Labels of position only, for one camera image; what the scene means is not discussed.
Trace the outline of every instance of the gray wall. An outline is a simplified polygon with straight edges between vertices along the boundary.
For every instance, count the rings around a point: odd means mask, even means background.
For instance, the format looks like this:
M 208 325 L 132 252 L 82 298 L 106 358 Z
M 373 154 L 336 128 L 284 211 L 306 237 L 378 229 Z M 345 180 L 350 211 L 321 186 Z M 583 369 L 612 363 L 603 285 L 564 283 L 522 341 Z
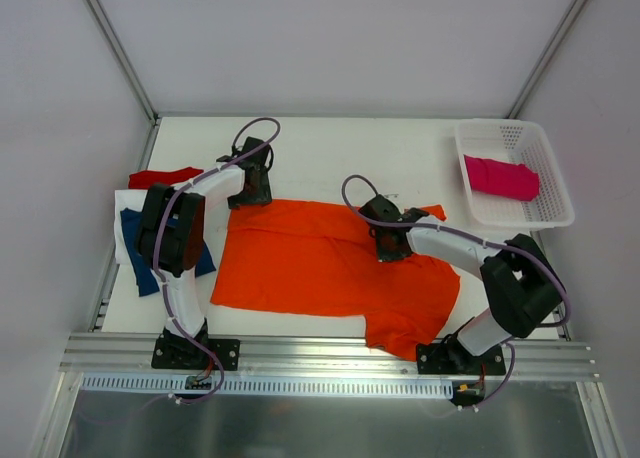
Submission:
M 27 455 L 147 127 L 81 0 L 0 0 L 0 456 Z
M 160 112 L 502 116 L 571 0 L 102 0 Z
M 640 456 L 640 7 L 593 0 L 524 119 L 547 131 L 576 208 L 545 246 L 593 344 L 629 456 Z

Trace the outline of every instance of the aluminum frame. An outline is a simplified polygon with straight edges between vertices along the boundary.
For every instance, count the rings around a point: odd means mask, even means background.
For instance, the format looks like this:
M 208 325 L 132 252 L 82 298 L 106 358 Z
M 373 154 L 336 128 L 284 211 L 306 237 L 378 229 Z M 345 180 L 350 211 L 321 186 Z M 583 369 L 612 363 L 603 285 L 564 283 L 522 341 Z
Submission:
M 151 368 L 157 336 L 148 333 L 74 333 L 62 358 L 62 371 L 166 373 Z M 239 339 L 238 371 L 251 376 L 374 378 L 413 380 L 416 364 L 367 348 L 362 338 L 233 336 Z M 516 340 L 514 381 L 599 382 L 591 348 L 581 342 Z M 508 348 L 505 358 L 509 357 Z M 471 379 L 455 375 L 420 375 L 425 379 Z M 492 376 L 487 380 L 500 381 Z

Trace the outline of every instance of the white table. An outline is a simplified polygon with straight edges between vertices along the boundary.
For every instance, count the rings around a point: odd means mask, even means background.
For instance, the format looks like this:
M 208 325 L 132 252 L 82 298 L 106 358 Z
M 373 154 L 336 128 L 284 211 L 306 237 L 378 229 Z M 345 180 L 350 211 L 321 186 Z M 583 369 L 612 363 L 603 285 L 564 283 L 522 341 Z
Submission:
M 233 137 L 247 121 L 249 118 L 164 118 L 149 169 L 210 168 L 216 158 L 230 152 Z M 342 203 L 342 181 L 360 173 L 401 209 L 441 204 L 449 224 L 498 240 L 514 234 L 470 222 L 453 139 L 455 120 L 281 118 L 280 122 L 282 132 L 273 144 L 275 161 L 269 173 L 274 198 Z M 272 132 L 272 124 L 259 123 L 249 134 L 266 139 Z M 357 205 L 371 197 L 362 183 L 352 182 L 348 191 Z M 228 218 L 229 210 L 221 205 L 205 222 L 205 240 L 216 266 L 224 250 Z M 441 336 L 487 308 L 482 283 L 456 271 L 461 276 L 460 294 Z M 364 336 L 362 316 L 328 318 L 211 305 L 216 276 L 212 273 L 197 279 L 198 298 L 212 334 Z M 160 294 L 140 298 L 132 268 L 121 266 L 102 330 L 159 333 L 165 319 Z M 557 339 L 558 333 L 539 329 L 530 338 Z

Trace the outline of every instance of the folded pink towel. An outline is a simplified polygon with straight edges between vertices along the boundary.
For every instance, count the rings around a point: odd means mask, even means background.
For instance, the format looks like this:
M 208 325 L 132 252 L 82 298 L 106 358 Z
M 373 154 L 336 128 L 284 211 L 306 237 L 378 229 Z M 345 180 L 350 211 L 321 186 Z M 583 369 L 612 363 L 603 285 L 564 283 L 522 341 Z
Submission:
M 540 193 L 540 177 L 525 165 L 464 156 L 471 188 L 492 195 L 531 201 Z

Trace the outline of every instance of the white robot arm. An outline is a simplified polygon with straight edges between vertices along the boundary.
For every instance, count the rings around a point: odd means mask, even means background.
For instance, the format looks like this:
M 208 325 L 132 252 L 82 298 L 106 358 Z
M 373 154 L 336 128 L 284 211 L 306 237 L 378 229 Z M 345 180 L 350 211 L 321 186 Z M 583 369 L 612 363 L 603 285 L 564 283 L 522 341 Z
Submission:
M 566 292 L 535 241 L 523 234 L 506 243 L 492 243 L 448 227 L 437 217 L 412 208 L 401 214 L 387 198 L 376 196 L 353 212 L 370 225 L 380 261 L 401 260 L 412 253 L 438 258 L 482 280 L 489 308 L 447 339 L 446 359 L 473 361 L 512 337 L 525 338 L 563 301 Z M 565 301 L 566 316 L 568 308 Z
M 156 341 L 151 366 L 200 369 L 206 366 L 208 326 L 198 303 L 195 266 L 204 249 L 204 216 L 225 199 L 230 208 L 271 202 L 268 171 L 273 163 L 269 143 L 247 138 L 242 149 L 218 159 L 216 167 L 175 189 L 161 183 L 147 192 L 135 248 L 152 269 L 163 295 L 167 322 Z

